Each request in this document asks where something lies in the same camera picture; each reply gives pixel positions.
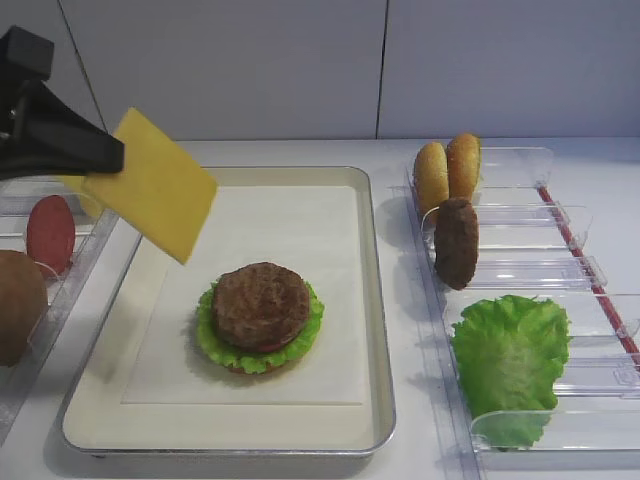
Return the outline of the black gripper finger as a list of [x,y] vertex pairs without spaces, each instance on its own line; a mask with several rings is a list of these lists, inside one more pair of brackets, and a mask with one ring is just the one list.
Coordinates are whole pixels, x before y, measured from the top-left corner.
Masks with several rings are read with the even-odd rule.
[[67,107],[41,81],[26,82],[17,101],[17,174],[115,174],[124,144]]

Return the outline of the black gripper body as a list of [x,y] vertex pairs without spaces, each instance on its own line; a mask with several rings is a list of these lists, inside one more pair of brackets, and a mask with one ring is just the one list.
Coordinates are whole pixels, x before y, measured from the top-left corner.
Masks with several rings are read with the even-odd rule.
[[50,78],[54,45],[13,25],[1,37],[1,178],[51,175],[38,101]]

